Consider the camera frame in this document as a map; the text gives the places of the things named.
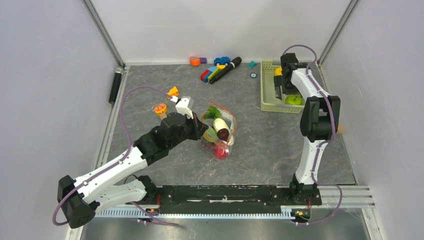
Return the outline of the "yellow lemon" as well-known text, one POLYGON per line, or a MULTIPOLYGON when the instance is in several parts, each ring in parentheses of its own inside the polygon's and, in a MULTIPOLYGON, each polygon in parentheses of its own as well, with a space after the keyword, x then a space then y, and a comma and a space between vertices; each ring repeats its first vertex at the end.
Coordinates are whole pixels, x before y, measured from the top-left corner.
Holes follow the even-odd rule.
POLYGON ((274 76, 282 76, 283 75, 283 69, 282 67, 277 67, 274 72, 273 72, 274 76))

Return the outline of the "green apple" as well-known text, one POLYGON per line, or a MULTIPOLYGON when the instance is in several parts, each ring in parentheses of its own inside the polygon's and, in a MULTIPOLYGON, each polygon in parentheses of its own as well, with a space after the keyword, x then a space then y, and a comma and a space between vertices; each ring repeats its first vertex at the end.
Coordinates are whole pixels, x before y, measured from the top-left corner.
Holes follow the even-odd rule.
POLYGON ((284 102, 286 105, 301 106, 303 105, 303 98, 300 94, 290 94, 286 96, 284 102))

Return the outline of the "white radish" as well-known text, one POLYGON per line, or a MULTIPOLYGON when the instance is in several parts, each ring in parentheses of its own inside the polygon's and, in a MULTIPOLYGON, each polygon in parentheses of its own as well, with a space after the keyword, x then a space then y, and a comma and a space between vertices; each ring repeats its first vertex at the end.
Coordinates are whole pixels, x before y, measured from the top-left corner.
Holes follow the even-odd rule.
POLYGON ((227 123, 222 118, 216 118, 213 121, 213 128, 216 130, 216 132, 222 128, 226 128, 229 130, 229 138, 228 141, 224 141, 227 145, 232 146, 234 144, 234 137, 230 133, 230 128, 227 125, 227 123))

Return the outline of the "dark brown fruit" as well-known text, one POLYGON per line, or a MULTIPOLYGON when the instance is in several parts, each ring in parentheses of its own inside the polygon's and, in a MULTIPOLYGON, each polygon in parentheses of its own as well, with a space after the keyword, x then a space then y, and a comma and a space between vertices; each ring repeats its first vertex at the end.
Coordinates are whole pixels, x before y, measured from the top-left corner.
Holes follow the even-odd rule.
POLYGON ((225 142, 227 142, 230 137, 230 131, 227 128, 222 128, 218 130, 216 134, 221 141, 225 142))

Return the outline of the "red apple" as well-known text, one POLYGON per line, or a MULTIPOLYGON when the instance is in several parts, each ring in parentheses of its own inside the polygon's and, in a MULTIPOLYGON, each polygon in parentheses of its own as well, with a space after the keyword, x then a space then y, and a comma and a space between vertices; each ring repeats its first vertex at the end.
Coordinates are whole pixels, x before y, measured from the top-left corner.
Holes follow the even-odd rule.
POLYGON ((227 156, 228 156, 228 153, 226 152, 225 149, 222 149, 221 147, 219 147, 217 145, 214 147, 214 157, 216 159, 223 160, 227 156))

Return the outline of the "green leaf vegetable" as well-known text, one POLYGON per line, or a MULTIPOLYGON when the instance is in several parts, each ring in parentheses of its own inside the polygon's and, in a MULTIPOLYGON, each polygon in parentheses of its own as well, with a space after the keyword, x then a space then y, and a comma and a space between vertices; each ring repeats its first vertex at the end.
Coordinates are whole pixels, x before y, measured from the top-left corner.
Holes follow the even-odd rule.
POLYGON ((222 113, 220 112, 220 110, 217 107, 210 105, 207 108, 207 111, 202 115, 202 118, 204 120, 207 120, 207 119, 215 120, 217 118, 220 118, 221 116, 222 116, 222 113))

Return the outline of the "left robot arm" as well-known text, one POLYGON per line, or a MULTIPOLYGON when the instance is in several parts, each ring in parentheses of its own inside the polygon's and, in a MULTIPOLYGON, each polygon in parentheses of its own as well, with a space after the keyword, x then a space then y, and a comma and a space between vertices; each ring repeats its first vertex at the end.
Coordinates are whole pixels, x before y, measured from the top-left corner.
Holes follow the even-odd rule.
POLYGON ((117 205, 143 201, 153 203, 157 190, 141 180, 116 185, 122 178, 166 157, 185 140, 200 140, 209 129, 195 113, 171 112, 118 157, 75 179, 66 175, 58 181, 57 201, 52 221, 56 226, 79 228, 95 215, 117 205))

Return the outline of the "light green fruit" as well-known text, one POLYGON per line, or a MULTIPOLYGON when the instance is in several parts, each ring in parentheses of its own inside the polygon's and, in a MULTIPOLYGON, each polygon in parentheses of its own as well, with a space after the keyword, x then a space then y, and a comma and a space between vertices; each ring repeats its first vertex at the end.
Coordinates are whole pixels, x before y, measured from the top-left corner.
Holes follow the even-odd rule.
POLYGON ((203 138, 210 143, 215 143, 220 140, 217 131, 212 126, 209 126, 203 133, 203 138))

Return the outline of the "clear zip bag orange zipper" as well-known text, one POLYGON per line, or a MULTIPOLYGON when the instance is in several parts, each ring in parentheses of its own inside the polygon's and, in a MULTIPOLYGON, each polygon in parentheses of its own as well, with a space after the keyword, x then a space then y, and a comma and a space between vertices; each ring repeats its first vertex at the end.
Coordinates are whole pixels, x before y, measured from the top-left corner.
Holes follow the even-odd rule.
POLYGON ((226 107, 210 101, 200 121, 208 126, 201 137, 201 147, 216 159, 227 158, 235 143, 237 120, 226 107))

